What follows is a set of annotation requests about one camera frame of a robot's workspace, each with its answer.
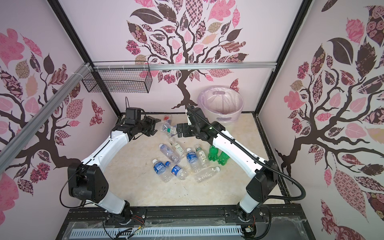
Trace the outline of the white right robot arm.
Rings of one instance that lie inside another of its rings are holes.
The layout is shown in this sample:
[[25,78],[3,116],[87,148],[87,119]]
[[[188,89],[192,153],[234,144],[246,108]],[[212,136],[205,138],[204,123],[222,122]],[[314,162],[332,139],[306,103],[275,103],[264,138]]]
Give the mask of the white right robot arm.
[[188,123],[178,133],[205,141],[234,160],[251,179],[246,186],[246,195],[238,203],[241,212],[250,214],[255,208],[260,208],[278,184],[278,170],[274,163],[249,151],[220,123],[210,123],[200,108],[187,106],[186,115]]

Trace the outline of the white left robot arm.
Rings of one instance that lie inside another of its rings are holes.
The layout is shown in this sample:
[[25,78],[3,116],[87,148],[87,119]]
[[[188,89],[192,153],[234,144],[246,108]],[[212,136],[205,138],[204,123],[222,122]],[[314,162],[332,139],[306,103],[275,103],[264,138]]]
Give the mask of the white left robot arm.
[[112,128],[108,138],[87,158],[68,167],[69,195],[81,201],[88,201],[107,213],[121,219],[132,215],[130,204],[109,190],[104,176],[111,160],[130,141],[140,136],[151,137],[157,132],[161,120],[147,116],[140,108],[126,108],[126,114]]

